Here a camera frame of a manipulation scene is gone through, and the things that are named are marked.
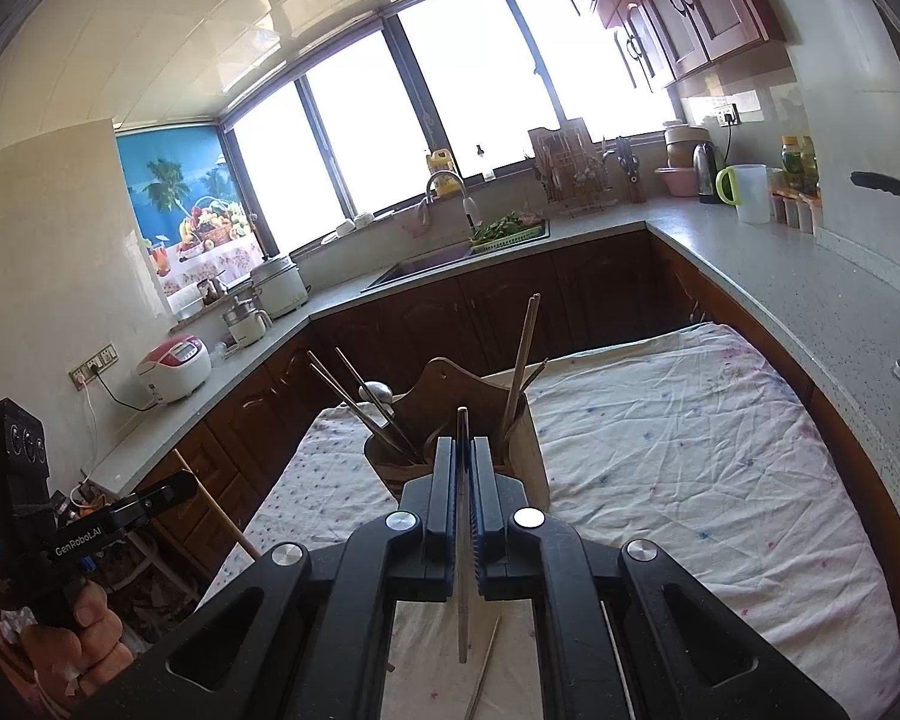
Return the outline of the person's left hand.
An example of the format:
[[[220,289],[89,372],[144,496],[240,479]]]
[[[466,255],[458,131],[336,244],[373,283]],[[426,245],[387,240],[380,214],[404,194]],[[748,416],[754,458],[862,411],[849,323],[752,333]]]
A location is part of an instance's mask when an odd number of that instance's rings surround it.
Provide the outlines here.
[[[84,583],[73,617],[77,631],[43,624],[22,631],[38,700],[50,718],[68,718],[134,661],[123,642],[123,622],[110,610],[107,594],[97,583]]]

